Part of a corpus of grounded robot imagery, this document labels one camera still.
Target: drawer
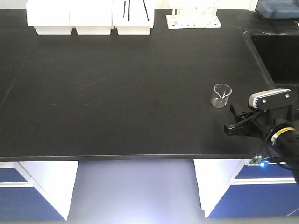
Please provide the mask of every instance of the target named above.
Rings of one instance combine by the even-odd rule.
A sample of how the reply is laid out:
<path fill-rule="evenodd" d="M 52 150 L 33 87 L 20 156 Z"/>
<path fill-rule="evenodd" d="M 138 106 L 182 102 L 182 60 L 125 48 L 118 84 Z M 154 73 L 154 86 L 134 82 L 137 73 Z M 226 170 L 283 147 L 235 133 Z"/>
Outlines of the drawer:
<path fill-rule="evenodd" d="M 30 176 L 17 162 L 0 162 L 0 185 L 1 183 L 29 182 Z"/>
<path fill-rule="evenodd" d="M 245 165 L 237 175 L 236 179 L 287 177 L 293 177 L 290 170 L 284 169 L 277 164 L 268 164 L 264 167 Z"/>

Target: blue cabinet door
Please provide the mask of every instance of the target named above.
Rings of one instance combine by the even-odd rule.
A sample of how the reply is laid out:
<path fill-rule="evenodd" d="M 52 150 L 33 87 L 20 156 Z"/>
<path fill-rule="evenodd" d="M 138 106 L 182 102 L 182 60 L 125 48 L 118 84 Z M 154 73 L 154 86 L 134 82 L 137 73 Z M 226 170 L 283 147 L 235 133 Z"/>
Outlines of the blue cabinet door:
<path fill-rule="evenodd" d="M 208 218 L 287 216 L 298 207 L 295 183 L 231 185 Z"/>
<path fill-rule="evenodd" d="M 34 187 L 0 187 L 0 220 L 64 220 Z"/>

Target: small beaker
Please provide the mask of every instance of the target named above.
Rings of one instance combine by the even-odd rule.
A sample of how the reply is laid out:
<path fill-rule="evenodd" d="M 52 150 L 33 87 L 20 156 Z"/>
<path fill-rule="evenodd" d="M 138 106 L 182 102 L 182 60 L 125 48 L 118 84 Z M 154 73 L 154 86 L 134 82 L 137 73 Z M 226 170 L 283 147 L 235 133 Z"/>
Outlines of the small beaker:
<path fill-rule="evenodd" d="M 229 95 L 232 93 L 232 89 L 223 83 L 216 84 L 212 94 L 211 103 L 213 107 L 223 108 L 228 102 Z"/>

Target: black sink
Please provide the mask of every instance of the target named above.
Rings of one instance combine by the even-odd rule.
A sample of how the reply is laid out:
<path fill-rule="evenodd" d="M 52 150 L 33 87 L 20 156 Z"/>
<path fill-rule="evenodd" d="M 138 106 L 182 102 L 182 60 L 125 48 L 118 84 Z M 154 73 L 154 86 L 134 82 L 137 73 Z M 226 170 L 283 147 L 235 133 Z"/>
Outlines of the black sink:
<path fill-rule="evenodd" d="M 245 40 L 269 89 L 289 88 L 299 94 L 299 33 L 246 32 Z M 294 105 L 299 108 L 299 101 Z"/>
<path fill-rule="evenodd" d="M 299 35 L 252 35 L 251 40 L 274 83 L 299 83 Z"/>

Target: white container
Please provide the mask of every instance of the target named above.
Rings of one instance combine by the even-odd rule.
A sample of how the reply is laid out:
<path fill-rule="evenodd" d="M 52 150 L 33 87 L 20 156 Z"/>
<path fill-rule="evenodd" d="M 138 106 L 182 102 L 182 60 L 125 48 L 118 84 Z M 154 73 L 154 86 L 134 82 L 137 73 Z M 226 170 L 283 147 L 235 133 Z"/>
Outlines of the white container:
<path fill-rule="evenodd" d="M 26 4 L 27 24 L 40 35 L 70 35 L 68 0 L 29 0 Z"/>
<path fill-rule="evenodd" d="M 149 35 L 154 27 L 154 0 L 113 0 L 113 25 L 120 35 Z"/>
<path fill-rule="evenodd" d="M 110 35 L 112 0 L 73 0 L 70 2 L 70 25 L 82 35 Z"/>

